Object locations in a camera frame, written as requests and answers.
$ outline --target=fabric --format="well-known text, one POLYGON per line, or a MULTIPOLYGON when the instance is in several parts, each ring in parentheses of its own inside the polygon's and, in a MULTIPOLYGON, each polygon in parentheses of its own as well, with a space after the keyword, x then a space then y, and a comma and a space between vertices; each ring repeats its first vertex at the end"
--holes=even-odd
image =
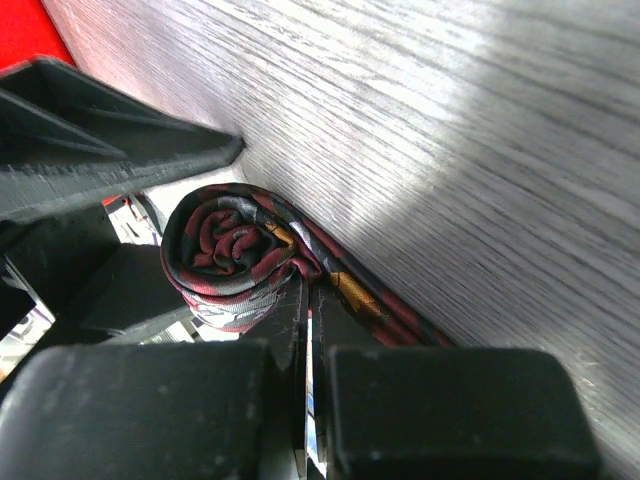
POLYGON ((0 2, 0 68, 51 55, 73 64, 73 60, 40 0, 0 2))
POLYGON ((205 323, 246 332, 299 272, 325 276, 356 319, 385 345, 450 345, 354 257, 278 195, 259 187, 211 185, 188 194, 167 223, 162 265, 205 323))

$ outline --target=gray wood grain surface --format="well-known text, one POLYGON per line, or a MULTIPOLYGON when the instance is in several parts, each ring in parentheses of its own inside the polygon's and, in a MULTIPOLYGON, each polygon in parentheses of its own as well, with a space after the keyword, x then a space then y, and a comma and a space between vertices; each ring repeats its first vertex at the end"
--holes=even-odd
POLYGON ((640 478, 640 4, 45 3, 84 70, 243 133, 249 181, 459 342, 555 354, 640 478))

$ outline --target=black plastic block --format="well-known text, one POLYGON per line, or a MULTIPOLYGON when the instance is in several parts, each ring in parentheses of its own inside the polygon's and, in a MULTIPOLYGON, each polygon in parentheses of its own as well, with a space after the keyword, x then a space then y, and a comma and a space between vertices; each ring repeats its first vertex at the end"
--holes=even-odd
POLYGON ((193 318, 162 270, 160 247, 152 245, 121 245, 76 301, 84 304, 82 326, 115 335, 112 343, 139 343, 193 318))
POLYGON ((311 295, 313 415, 318 460, 326 462, 328 413, 326 356, 331 347, 337 345, 375 347, 380 343, 344 308, 335 288, 327 282, 319 282, 311 295))
POLYGON ((329 456, 339 479, 595 480, 568 375, 528 350, 335 348, 329 456))
POLYGON ((0 284, 0 338, 4 338, 33 307, 35 302, 27 292, 0 284))
POLYGON ((288 412, 286 427, 295 452, 300 478, 307 471, 307 328, 309 286, 295 275, 260 322, 240 337, 239 343, 263 339, 285 385, 282 405, 288 412))
POLYGON ((0 478, 292 478, 265 470, 270 365, 260 341, 43 352, 3 404, 0 478))
POLYGON ((7 268, 56 316, 120 246, 101 205, 14 228, 7 268))

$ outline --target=red surface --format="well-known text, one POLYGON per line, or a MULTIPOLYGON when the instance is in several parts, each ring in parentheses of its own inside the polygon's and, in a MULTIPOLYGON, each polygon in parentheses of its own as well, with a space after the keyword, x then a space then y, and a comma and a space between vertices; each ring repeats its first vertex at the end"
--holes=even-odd
POLYGON ((51 55, 73 64, 39 0, 0 0, 0 68, 51 55))

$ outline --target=black plastic bracket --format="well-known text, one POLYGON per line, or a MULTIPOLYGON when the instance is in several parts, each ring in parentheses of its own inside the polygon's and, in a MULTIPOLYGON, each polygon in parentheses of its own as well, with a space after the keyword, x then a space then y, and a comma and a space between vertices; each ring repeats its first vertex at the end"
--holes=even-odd
POLYGON ((571 380, 531 350, 333 347, 329 478, 596 480, 571 380))
POLYGON ((261 340, 50 349, 0 413, 0 477, 293 480, 283 394, 261 340))
POLYGON ((243 145, 37 59, 0 77, 0 220, 31 221, 209 172, 243 145))

